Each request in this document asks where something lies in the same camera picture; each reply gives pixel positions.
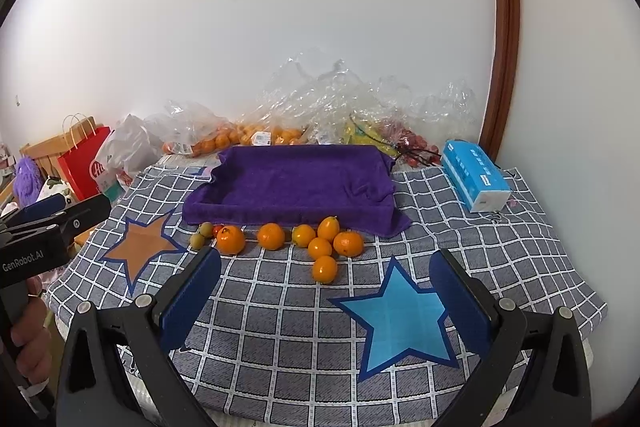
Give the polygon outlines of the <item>left hand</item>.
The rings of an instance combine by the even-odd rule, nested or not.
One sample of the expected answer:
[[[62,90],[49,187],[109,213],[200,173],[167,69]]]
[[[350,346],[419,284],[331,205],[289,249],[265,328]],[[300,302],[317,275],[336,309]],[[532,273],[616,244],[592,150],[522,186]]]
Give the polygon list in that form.
[[[21,349],[15,362],[17,370],[32,385],[40,385],[48,381],[52,366],[51,334],[44,325],[48,308],[40,298],[40,277],[31,277],[26,283],[29,300],[12,327],[11,338]]]

